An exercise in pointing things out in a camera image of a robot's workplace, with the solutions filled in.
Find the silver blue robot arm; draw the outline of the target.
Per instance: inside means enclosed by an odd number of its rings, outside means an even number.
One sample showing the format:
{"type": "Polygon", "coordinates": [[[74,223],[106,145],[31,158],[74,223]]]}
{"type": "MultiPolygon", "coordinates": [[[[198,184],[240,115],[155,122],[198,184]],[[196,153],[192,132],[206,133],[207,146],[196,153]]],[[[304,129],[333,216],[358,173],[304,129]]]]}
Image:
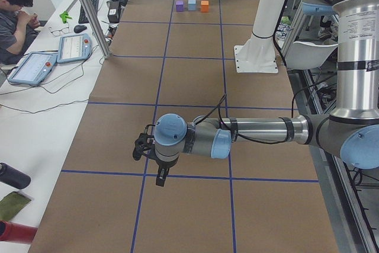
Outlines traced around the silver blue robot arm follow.
{"type": "Polygon", "coordinates": [[[180,153],[226,158],[238,139],[313,145],[361,169],[378,167],[378,0],[303,0],[308,15],[337,14],[336,107],[326,115],[277,119],[197,117],[177,114],[156,122],[150,158],[163,186],[180,153]]]}

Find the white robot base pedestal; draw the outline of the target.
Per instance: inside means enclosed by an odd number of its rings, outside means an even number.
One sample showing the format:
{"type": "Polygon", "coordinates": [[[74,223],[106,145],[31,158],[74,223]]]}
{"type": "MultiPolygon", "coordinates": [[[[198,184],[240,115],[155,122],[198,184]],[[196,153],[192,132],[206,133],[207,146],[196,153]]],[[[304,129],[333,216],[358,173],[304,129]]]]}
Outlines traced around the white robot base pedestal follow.
{"type": "Polygon", "coordinates": [[[250,39],[234,47],[236,72],[279,72],[275,33],[286,3],[287,0],[259,0],[250,39]]]}

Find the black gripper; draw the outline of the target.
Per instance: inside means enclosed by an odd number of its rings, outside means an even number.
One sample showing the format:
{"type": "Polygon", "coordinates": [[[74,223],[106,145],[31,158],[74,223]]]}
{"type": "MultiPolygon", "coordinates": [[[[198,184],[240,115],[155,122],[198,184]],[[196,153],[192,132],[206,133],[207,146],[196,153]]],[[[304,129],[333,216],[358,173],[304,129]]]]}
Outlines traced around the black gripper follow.
{"type": "Polygon", "coordinates": [[[178,158],[174,159],[173,161],[162,161],[160,159],[156,160],[156,163],[158,165],[158,173],[156,176],[156,185],[163,187],[165,185],[166,177],[169,174],[169,169],[176,165],[178,162],[178,158]]]}

